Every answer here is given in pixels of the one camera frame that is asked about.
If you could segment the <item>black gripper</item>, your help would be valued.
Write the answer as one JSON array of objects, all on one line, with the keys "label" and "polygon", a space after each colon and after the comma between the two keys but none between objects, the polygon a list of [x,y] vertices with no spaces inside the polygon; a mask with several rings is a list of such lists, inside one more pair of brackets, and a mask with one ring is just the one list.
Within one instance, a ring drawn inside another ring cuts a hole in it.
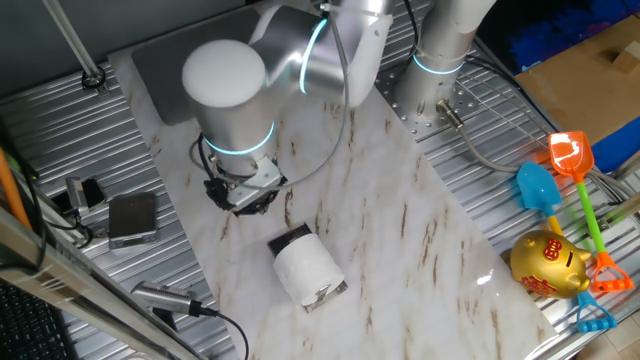
[{"label": "black gripper", "polygon": [[278,187],[285,185],[287,181],[284,175],[275,178],[271,175],[256,174],[242,185],[235,186],[230,191],[232,213],[236,217],[265,213],[278,196],[279,190],[257,190],[257,187]]}]

